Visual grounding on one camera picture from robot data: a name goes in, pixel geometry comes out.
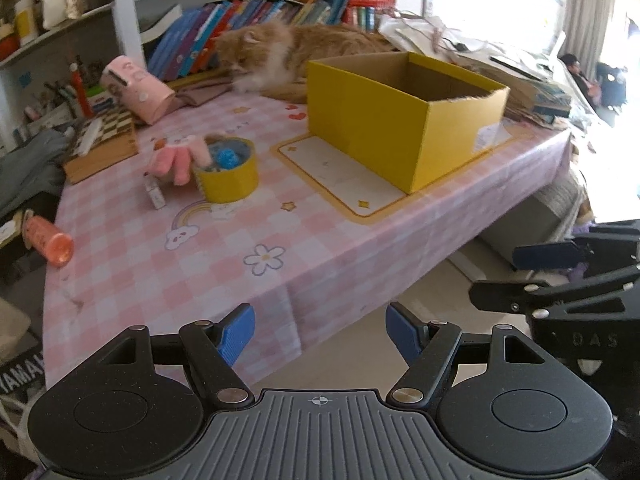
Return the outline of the grey folded cloth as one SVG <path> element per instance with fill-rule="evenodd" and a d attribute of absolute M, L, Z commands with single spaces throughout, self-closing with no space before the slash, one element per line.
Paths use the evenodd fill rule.
<path fill-rule="evenodd" d="M 70 139 L 58 130 L 38 133 L 22 148 L 1 159 L 1 215 L 20 208 L 39 193 L 60 197 L 66 173 L 63 162 Z"/>

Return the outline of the blue crumpled ball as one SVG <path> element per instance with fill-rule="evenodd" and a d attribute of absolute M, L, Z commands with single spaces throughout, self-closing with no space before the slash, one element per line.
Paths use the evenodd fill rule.
<path fill-rule="evenodd" d="M 241 156 L 232 148 L 221 148 L 216 151 L 215 165 L 220 170 L 232 170 L 243 163 Z"/>

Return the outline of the yellow cardboard box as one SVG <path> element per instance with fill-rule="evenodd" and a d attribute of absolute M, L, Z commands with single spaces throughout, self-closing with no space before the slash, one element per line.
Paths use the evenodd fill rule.
<path fill-rule="evenodd" d="M 410 52 L 307 66 L 311 134 L 407 194 L 493 150 L 510 90 Z"/>

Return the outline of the pink plush glove toy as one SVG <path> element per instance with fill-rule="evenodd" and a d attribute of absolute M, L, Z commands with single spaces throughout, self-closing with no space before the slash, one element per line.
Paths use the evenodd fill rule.
<path fill-rule="evenodd" d="M 209 147 L 225 138 L 220 133 L 209 133 L 207 136 L 186 136 L 177 143 L 166 141 L 153 152 L 145 173 L 160 180 L 171 181 L 175 186 L 187 185 L 193 168 L 213 168 L 214 158 Z"/>

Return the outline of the orange pink bottle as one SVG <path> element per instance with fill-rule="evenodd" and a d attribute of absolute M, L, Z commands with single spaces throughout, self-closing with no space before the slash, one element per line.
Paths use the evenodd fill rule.
<path fill-rule="evenodd" d="M 56 268 L 66 266 L 73 258 L 75 248 L 73 239 L 31 209 L 25 211 L 22 235 L 27 248 L 35 248 L 48 263 Z"/>

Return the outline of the orange fluffy cat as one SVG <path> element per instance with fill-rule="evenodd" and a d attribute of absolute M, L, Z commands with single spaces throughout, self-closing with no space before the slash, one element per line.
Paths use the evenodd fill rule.
<path fill-rule="evenodd" d="M 346 25 L 271 21 L 224 32 L 215 50 L 235 92 L 297 104 L 307 101 L 309 62 L 390 52 L 394 47 L 377 32 L 362 32 Z"/>

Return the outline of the yellow tape roll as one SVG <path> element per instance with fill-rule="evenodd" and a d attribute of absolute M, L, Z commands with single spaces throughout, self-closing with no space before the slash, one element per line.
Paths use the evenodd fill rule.
<path fill-rule="evenodd" d="M 216 151 L 232 148 L 242 158 L 242 165 L 232 170 L 220 170 L 215 165 Z M 209 147 L 214 166 L 209 170 L 193 168 L 198 190 L 204 200 L 213 204 L 228 204 L 247 198 L 258 188 L 259 178 L 254 144 L 242 138 L 225 138 Z"/>

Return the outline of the mauve folded cloth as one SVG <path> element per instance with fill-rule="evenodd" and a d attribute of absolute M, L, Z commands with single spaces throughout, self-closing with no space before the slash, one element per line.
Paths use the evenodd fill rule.
<path fill-rule="evenodd" d="M 220 81 L 203 81 L 177 91 L 174 103 L 178 107 L 199 107 L 229 92 L 231 84 Z"/>

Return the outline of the white comb on chessboard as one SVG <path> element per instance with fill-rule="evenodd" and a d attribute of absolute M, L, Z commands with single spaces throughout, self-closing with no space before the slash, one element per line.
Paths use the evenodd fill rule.
<path fill-rule="evenodd" d="M 91 151 L 96 139 L 99 139 L 103 128 L 103 119 L 101 117 L 94 118 L 92 122 L 85 128 L 84 132 L 78 136 L 79 144 L 76 148 L 78 157 L 85 157 Z"/>

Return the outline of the pink checkered tablecloth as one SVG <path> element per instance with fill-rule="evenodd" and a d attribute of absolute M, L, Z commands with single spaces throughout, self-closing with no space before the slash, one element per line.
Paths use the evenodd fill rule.
<path fill-rule="evenodd" d="M 306 129 L 301 108 L 227 94 L 142 130 L 139 154 L 66 188 L 55 222 L 75 252 L 46 275 L 47 382 L 128 326 L 175 333 L 242 302 L 257 324 L 236 370 L 257 382 L 404 292 L 550 183 L 570 154 L 567 132 L 515 126 L 502 148 L 362 222 L 274 154 Z M 256 146 L 257 190 L 215 208 L 193 186 L 173 188 L 155 208 L 143 185 L 155 141 L 221 130 Z"/>

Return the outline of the small white red box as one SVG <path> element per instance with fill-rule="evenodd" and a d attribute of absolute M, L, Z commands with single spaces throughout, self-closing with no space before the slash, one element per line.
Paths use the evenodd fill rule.
<path fill-rule="evenodd" d="M 166 200 L 157 178 L 153 177 L 152 174 L 145 174 L 143 176 L 143 185 L 154 208 L 156 210 L 164 208 L 166 206 Z"/>

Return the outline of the wooden chess board box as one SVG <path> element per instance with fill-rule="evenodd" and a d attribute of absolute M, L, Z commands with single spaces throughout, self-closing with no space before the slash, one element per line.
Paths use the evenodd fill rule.
<path fill-rule="evenodd" d="M 103 128 L 88 155 L 78 157 L 75 151 L 79 144 L 78 136 L 94 118 L 85 122 L 70 141 L 63 162 L 66 179 L 70 184 L 86 180 L 139 153 L 134 118 L 126 107 L 113 107 L 95 118 L 97 117 L 103 119 Z"/>

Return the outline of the pile of papers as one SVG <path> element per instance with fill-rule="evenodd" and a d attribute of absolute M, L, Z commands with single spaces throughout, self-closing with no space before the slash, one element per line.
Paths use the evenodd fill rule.
<path fill-rule="evenodd" d="M 461 38 L 437 18 L 400 13 L 384 14 L 378 32 L 395 48 L 448 61 L 497 81 L 510 89 L 506 114 L 541 127 L 561 129 L 570 124 L 573 96 L 560 71 L 536 68 L 521 58 L 508 58 L 487 41 Z"/>

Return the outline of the pink cylindrical case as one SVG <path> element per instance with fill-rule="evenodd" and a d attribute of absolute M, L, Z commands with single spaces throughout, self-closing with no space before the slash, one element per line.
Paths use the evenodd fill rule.
<path fill-rule="evenodd" d="M 100 84 L 147 125 L 158 122 L 175 97 L 175 91 L 167 84 L 125 55 L 119 55 L 105 66 Z"/>

